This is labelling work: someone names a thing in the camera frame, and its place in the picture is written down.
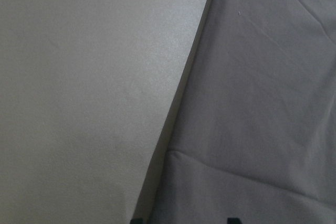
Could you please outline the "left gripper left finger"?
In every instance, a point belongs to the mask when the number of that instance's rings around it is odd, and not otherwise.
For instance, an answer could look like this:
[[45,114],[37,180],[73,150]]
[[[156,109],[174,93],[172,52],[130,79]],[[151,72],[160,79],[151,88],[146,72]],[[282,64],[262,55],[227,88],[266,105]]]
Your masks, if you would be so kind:
[[142,218],[131,219],[130,224],[144,224],[144,220]]

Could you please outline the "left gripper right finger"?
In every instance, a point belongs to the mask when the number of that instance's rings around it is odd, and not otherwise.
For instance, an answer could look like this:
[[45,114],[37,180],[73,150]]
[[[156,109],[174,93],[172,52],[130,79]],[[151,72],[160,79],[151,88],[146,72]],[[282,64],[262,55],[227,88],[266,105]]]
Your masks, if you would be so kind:
[[241,220],[239,218],[227,218],[227,224],[241,224]]

